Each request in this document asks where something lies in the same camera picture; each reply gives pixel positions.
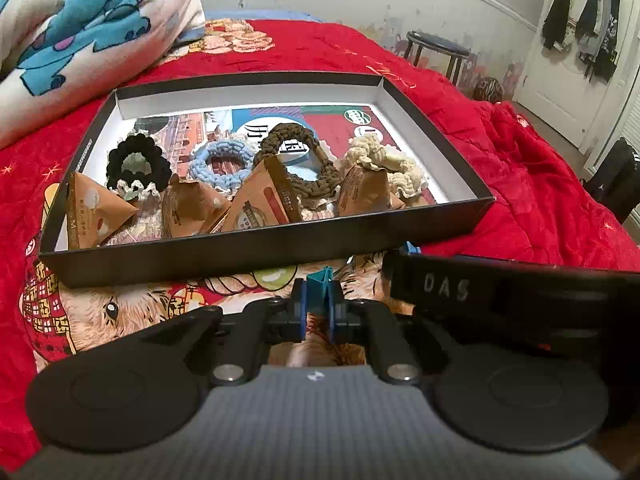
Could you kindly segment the teal binder clip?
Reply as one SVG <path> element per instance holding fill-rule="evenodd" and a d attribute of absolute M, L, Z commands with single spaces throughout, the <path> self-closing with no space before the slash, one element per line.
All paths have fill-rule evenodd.
<path fill-rule="evenodd" d="M 324 266 L 320 271 L 306 276 L 306 310 L 329 323 L 329 336 L 333 337 L 335 307 L 333 295 L 333 269 Z"/>
<path fill-rule="evenodd" d="M 400 248 L 400 252 L 402 254 L 406 254 L 406 255 L 421 255 L 422 254 L 421 248 L 414 246 L 410 242 L 405 242 L 404 244 L 402 244 L 402 246 Z"/>

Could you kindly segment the brown triangular snack packet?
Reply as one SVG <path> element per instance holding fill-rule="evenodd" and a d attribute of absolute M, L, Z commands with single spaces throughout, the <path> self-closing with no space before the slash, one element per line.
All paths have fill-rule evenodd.
<path fill-rule="evenodd" d="M 358 165 L 347 171 L 337 200 L 340 217 L 404 207 L 405 204 L 390 189 L 385 171 L 374 171 Z"/>
<path fill-rule="evenodd" d="M 210 184 L 183 180 L 173 174 L 162 199 L 165 234 L 170 238 L 208 234 L 230 206 L 230 200 Z"/>
<path fill-rule="evenodd" d="M 222 232 L 302 222 L 297 196 L 280 160 L 265 159 L 245 179 L 231 202 Z"/>
<path fill-rule="evenodd" d="M 68 248 L 98 247 L 136 212 L 137 208 L 119 195 L 74 172 L 68 181 L 66 198 Z"/>

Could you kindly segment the brown crochet scrunchie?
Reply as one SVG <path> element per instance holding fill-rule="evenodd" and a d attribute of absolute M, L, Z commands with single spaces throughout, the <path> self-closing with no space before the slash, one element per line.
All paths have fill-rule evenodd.
<path fill-rule="evenodd" d="M 306 180 L 297 174 L 288 175 L 296 195 L 304 200 L 324 200 L 334 195 L 336 188 L 342 183 L 342 178 L 334 163 L 322 150 L 320 141 L 314 133 L 294 122 L 281 122 L 274 126 L 268 136 L 260 142 L 260 150 L 256 153 L 253 168 L 256 168 L 265 159 L 276 158 L 280 147 L 285 141 L 298 141 L 306 145 L 311 153 L 314 153 L 320 162 L 320 170 L 316 180 Z"/>

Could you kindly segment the cream crochet scrunchie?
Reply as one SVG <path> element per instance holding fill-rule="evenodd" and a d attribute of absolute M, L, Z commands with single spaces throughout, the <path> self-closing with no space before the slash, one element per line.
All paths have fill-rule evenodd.
<path fill-rule="evenodd" d="M 382 144 L 373 133 L 350 139 L 343 159 L 349 167 L 386 172 L 390 190 L 402 200 L 421 195 L 427 186 L 424 171 L 412 157 L 396 146 Z"/>

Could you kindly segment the light blue crochet scrunchie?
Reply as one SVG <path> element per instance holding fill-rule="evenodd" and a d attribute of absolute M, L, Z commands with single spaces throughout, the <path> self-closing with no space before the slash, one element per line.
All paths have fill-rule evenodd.
<path fill-rule="evenodd" d="M 217 191 L 235 193 L 253 170 L 255 152 L 239 140 L 219 140 L 200 148 L 189 164 L 190 176 L 211 185 Z M 242 167 L 233 174 L 215 174 L 208 162 L 212 158 L 233 158 L 242 162 Z"/>

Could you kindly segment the black crochet scrunchie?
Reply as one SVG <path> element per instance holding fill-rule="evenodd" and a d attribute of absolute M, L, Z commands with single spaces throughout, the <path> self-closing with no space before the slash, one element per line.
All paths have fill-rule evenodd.
<path fill-rule="evenodd" d="M 146 191 L 165 191 L 171 175 L 162 149 L 144 133 L 127 136 L 108 154 L 106 187 L 127 202 Z"/>

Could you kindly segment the black bag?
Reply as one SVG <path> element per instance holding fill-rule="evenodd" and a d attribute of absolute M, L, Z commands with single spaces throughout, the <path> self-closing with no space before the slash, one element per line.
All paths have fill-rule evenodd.
<path fill-rule="evenodd" d="M 608 208 L 618 222 L 624 223 L 639 205 L 639 184 L 639 154 L 621 136 L 584 188 L 596 202 Z"/>

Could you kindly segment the black shallow cardboard box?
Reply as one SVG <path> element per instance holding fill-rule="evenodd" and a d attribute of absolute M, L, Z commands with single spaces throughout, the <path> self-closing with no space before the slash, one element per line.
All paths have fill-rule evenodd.
<path fill-rule="evenodd" d="M 283 72 L 114 91 L 49 210 L 67 287 L 211 278 L 471 232 L 489 188 L 394 84 Z"/>

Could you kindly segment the Chinese history textbook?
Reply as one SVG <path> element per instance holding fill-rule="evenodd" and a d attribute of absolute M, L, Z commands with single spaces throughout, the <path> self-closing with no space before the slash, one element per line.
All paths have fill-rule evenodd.
<path fill-rule="evenodd" d="M 238 194 L 252 170 L 263 160 L 276 157 L 289 145 L 303 145 L 320 162 L 320 176 L 305 180 L 288 175 L 294 196 L 302 207 L 303 218 L 323 219 L 337 215 L 338 192 L 343 179 L 329 154 L 329 145 L 318 140 L 308 128 L 296 122 L 276 125 L 254 151 L 239 138 L 220 138 L 194 148 L 188 158 L 188 171 L 181 183 L 207 184 L 231 200 Z M 146 191 L 162 192 L 172 176 L 168 159 L 145 131 L 133 131 L 110 153 L 107 188 L 124 200 L 135 200 Z"/>

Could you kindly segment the white door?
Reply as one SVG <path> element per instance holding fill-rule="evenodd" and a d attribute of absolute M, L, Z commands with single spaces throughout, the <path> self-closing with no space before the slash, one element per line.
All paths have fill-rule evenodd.
<path fill-rule="evenodd" d="M 588 154 L 624 108 L 638 44 L 639 0 L 544 0 L 514 100 Z"/>

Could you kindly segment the brown patterned ball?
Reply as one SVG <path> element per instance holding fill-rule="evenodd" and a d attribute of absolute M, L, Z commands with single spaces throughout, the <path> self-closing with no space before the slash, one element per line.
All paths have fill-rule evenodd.
<path fill-rule="evenodd" d="M 497 104 L 503 101 L 504 90 L 500 81 L 494 77 L 483 76 L 478 81 L 472 92 L 474 101 Z"/>

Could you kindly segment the round dark stool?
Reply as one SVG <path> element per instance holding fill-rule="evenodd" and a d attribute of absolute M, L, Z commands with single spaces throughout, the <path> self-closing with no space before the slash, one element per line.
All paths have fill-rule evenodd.
<path fill-rule="evenodd" d="M 418 30 L 410 30 L 407 32 L 407 47 L 404 52 L 404 59 L 408 60 L 414 46 L 417 46 L 416 55 L 413 59 L 413 65 L 418 66 L 422 51 L 424 49 L 434 51 L 436 53 L 449 56 L 449 63 L 446 70 L 446 78 L 455 86 L 458 84 L 462 71 L 462 64 L 471 55 L 471 51 L 455 42 L 429 34 L 428 32 L 419 32 Z"/>

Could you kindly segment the dark hanging clothes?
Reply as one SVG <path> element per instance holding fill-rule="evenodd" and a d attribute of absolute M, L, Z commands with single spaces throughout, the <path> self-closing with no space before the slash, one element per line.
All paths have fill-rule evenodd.
<path fill-rule="evenodd" d="M 608 82 L 617 68 L 622 0 L 552 0 L 542 24 L 547 50 L 577 52 L 587 79 Z"/>

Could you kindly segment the blue bed sheet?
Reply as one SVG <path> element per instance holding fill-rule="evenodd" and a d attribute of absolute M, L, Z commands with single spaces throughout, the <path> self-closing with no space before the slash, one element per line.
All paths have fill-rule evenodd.
<path fill-rule="evenodd" d="M 315 18 L 311 14 L 287 10 L 216 10 L 206 11 L 205 17 L 208 20 L 231 18 L 232 20 L 302 21 L 321 23 L 320 18 Z"/>

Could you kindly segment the white monster cartoon quilt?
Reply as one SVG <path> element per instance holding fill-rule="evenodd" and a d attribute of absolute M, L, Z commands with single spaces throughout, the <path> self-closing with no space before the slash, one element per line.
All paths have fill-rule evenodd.
<path fill-rule="evenodd" d="M 1 0 L 9 146 L 204 34 L 201 0 Z"/>

